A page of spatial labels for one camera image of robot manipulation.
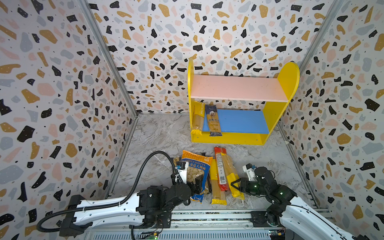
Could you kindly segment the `red spaghetti pack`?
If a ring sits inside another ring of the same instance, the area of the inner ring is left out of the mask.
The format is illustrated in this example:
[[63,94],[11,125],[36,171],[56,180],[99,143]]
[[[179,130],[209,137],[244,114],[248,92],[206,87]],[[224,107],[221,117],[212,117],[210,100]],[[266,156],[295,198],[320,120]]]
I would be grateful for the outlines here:
[[226,192],[230,189],[225,172],[225,157],[227,157],[227,150],[220,147],[215,147],[214,150],[218,169],[219,187],[221,191]]

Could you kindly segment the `blue orange orecchiette bag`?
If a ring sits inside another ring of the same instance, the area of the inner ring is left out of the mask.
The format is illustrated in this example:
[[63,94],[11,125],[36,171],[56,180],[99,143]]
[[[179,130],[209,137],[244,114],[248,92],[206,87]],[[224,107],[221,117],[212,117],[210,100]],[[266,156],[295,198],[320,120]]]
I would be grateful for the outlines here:
[[187,185],[192,191],[191,200],[203,202],[207,190],[207,179],[213,157],[206,157],[183,151],[181,161],[189,164],[187,167]]

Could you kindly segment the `plain yellow spaghetti pack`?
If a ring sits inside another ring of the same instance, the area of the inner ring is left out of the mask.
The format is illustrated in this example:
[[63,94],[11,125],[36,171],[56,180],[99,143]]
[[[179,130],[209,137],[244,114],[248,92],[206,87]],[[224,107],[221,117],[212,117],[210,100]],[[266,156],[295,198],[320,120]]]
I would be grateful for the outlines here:
[[244,194],[239,193],[237,190],[233,189],[233,187],[231,186],[231,182],[239,179],[239,175],[233,163],[233,159],[228,154],[227,154],[227,157],[225,157],[225,172],[227,175],[227,181],[228,181],[229,188],[233,198],[244,200],[245,199]]

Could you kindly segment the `dark blue spaghetti pack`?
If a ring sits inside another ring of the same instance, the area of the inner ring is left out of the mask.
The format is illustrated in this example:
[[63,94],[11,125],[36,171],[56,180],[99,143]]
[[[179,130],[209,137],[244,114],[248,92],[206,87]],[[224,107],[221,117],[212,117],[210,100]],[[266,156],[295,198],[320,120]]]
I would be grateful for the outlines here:
[[205,105],[205,112],[207,116],[210,137],[221,137],[222,130],[217,107],[215,105]]

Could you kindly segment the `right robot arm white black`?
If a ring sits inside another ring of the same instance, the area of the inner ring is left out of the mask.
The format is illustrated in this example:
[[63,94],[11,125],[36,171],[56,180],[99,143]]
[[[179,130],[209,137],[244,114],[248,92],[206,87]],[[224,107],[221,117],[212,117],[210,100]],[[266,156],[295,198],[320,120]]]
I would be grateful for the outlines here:
[[243,166],[246,178],[227,176],[235,190],[254,197],[265,198],[271,205],[262,220],[271,227],[285,227],[304,240],[366,240],[366,236],[337,227],[308,205],[296,192],[279,184],[273,171],[251,164]]

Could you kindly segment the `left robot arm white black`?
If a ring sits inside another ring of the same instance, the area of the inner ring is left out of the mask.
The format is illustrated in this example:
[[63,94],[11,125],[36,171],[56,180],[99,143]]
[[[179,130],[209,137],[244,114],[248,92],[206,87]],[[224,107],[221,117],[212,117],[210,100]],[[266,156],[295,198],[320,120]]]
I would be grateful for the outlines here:
[[150,186],[123,197],[100,201],[86,200],[80,195],[72,196],[69,213],[66,214],[59,235],[76,237],[86,229],[107,225],[128,225],[138,229],[164,228],[171,226],[173,209],[190,203],[190,197],[198,190],[204,190],[203,176],[186,184],[176,184],[170,188]]

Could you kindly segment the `yellow Pastatime spaghetti pack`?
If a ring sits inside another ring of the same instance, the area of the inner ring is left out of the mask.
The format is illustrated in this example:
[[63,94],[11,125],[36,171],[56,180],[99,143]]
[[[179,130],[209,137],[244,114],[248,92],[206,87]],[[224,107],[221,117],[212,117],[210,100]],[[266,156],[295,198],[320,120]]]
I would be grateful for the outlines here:
[[191,134],[201,136],[205,119],[205,103],[194,101]]

